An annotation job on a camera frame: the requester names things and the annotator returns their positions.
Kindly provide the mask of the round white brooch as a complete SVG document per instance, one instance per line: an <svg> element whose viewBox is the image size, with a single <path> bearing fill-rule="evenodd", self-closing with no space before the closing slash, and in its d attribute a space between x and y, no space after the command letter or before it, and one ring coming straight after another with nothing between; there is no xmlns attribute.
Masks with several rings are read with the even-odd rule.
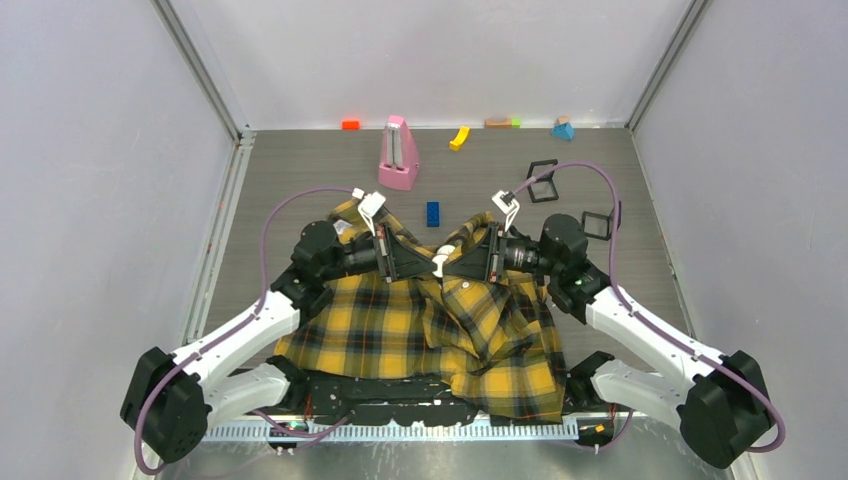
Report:
<svg viewBox="0 0 848 480"><path fill-rule="evenodd" d="M450 256L455 251L455 249L456 249L456 247L453 246L453 245L442 245L441 247L439 247L437 249L436 255L437 256Z"/></svg>

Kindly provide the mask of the yellow plaid flannel shirt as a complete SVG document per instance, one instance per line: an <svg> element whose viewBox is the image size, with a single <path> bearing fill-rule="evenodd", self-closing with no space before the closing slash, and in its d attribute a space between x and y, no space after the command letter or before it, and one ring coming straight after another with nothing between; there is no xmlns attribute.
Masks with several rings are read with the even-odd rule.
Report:
<svg viewBox="0 0 848 480"><path fill-rule="evenodd" d="M435 375L478 409L555 422L567 367L542 283L424 275L389 283L374 272L330 283L331 303L275 353L303 370L360 379Z"/></svg>

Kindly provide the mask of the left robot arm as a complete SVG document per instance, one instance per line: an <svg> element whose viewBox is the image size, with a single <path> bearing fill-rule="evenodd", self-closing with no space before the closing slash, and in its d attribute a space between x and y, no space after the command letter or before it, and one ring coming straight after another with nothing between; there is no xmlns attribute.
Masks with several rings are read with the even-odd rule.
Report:
<svg viewBox="0 0 848 480"><path fill-rule="evenodd" d="M329 281L376 272L387 282L426 274L442 277L453 249L426 255L402 243L391 227L376 224L364 238L341 243L334 226L313 222L301 232L290 266L252 306L205 337L166 353L153 347L138 360L120 410L134 431L139 467L148 446L163 464L190 453L203 435L244 412L275 406L298 412L309 378L280 356L241 374L243 362L262 347L316 317L331 301Z"/></svg>

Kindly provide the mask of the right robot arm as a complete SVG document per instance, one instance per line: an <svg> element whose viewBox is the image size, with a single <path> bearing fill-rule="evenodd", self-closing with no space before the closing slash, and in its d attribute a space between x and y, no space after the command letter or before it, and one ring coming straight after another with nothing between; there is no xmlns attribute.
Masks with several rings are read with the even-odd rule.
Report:
<svg viewBox="0 0 848 480"><path fill-rule="evenodd" d="M434 272L489 283L509 273L544 279L559 310L653 367L643 372L611 354L593 353L568 373L580 408L608 403L642 412L676 429L716 468L757 451L757 441L781 425L758 362L743 351L726 355L708 347L654 315L588 259L588 245L581 224L569 215L549 216L538 239L513 237L493 222L466 253L442 246Z"/></svg>

